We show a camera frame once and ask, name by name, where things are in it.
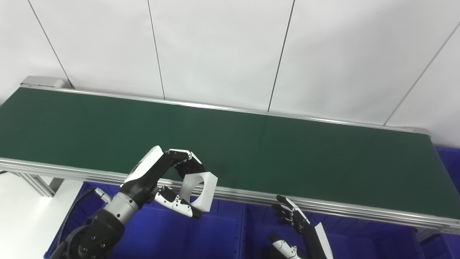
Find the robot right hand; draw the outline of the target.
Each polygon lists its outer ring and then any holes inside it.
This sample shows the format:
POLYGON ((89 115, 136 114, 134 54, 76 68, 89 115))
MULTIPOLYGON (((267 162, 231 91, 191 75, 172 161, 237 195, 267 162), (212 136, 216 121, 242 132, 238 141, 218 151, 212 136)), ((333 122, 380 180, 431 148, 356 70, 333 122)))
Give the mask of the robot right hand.
POLYGON ((301 252, 297 246, 290 245, 281 236, 271 231, 267 238, 271 243, 271 256, 276 259, 332 259, 332 249, 322 223, 313 225, 303 211, 289 198, 277 195, 272 204, 274 215, 280 225, 290 225, 299 234, 306 248, 301 252))

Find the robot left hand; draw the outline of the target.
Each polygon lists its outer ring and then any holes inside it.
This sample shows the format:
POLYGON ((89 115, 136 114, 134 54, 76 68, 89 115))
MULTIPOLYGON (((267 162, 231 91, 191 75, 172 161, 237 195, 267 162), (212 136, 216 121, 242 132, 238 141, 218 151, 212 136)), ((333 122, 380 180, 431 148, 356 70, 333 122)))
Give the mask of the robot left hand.
POLYGON ((181 198, 167 186, 158 187, 158 181, 174 168, 179 177, 204 173, 205 167, 192 151, 154 146, 133 168, 120 187, 120 192, 135 202, 138 208, 153 201, 190 218, 200 219, 202 212, 181 198))

